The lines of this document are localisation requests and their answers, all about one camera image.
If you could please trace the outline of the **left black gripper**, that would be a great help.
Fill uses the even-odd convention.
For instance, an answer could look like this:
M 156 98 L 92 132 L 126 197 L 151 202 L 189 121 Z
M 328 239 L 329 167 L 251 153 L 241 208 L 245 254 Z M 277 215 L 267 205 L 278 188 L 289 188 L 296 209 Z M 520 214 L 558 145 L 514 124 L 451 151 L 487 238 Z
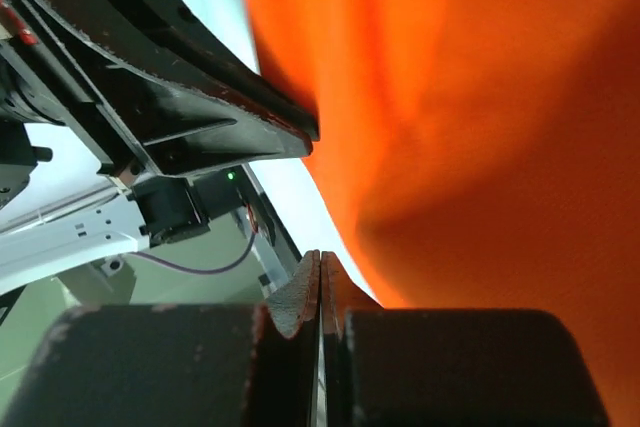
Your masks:
M 312 152 L 215 93 L 107 0 L 1 0 L 1 117 L 70 128 L 119 187 Z

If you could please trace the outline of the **orange t shirt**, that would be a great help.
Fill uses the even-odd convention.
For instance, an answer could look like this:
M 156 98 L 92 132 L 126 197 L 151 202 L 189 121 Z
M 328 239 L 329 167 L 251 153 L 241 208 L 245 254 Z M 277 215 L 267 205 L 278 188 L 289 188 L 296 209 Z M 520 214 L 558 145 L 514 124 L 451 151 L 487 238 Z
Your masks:
M 639 422 L 639 0 L 247 0 L 389 308 L 527 307 Z

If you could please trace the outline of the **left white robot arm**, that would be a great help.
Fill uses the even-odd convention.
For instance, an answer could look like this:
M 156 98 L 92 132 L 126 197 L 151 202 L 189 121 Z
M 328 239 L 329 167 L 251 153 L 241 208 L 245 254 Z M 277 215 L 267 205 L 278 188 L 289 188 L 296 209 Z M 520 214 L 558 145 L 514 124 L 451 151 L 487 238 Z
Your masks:
M 112 186 L 1 232 L 1 290 L 203 234 L 245 207 L 281 228 L 244 165 L 309 155 L 315 116 L 252 72 L 182 0 L 1 0 L 1 202 L 53 158 L 30 124 L 70 129 Z

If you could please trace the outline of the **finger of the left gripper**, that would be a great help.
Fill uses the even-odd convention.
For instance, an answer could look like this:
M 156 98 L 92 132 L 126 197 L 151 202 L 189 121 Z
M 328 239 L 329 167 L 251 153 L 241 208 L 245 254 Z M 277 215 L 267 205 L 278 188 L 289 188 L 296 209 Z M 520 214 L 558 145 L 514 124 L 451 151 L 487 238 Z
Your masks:
M 245 66 L 182 0 L 107 1 L 156 45 L 210 78 L 216 97 L 313 141 L 319 139 L 314 115 Z

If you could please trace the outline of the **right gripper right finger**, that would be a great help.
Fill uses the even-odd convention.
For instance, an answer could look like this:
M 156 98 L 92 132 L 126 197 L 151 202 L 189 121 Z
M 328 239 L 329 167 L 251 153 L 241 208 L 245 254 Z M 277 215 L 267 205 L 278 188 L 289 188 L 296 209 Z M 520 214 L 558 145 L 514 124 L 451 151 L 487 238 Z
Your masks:
M 534 309 L 385 309 L 320 260 L 332 426 L 606 426 L 574 336 Z

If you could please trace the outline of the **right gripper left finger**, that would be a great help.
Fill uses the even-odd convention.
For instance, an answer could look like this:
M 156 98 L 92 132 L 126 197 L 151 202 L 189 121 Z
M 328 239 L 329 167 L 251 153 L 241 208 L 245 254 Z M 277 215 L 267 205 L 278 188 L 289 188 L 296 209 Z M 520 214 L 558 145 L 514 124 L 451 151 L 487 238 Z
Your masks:
M 320 255 L 254 305 L 76 307 L 45 333 L 5 426 L 310 426 Z

